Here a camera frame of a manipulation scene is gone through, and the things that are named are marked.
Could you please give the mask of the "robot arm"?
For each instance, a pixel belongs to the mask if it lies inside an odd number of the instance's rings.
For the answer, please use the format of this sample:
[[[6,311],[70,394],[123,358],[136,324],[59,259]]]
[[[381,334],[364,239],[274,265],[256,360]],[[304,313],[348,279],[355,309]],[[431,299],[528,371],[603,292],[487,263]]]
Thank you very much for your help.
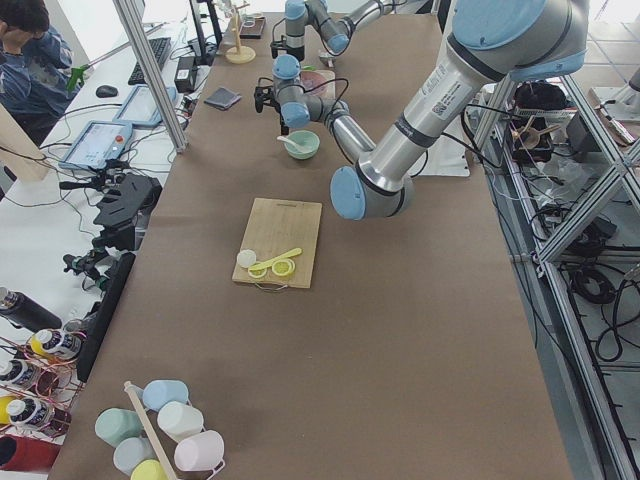
[[[273,83],[254,95],[256,107],[274,107],[282,125],[326,126],[350,160],[330,184],[334,210],[343,218],[391,217],[413,195],[409,175],[476,93],[510,77],[517,82],[558,77],[579,70],[586,53],[586,1],[459,1],[450,14],[452,30],[434,68],[394,124],[373,142],[341,100],[306,92],[300,79],[305,30],[313,27],[329,54],[342,54],[354,34],[393,12],[394,1],[368,1],[334,20],[324,1],[289,1],[285,36],[271,45]]]
[[[340,56],[349,47],[357,31],[386,15],[400,13],[406,7],[417,14],[435,13],[441,29],[444,29],[452,1],[365,1],[350,13],[334,18],[329,13],[327,1],[286,1],[284,5],[284,34],[276,37],[272,31],[271,56],[288,54],[302,61],[305,59],[305,32],[307,27],[318,34],[325,51],[330,56]]]

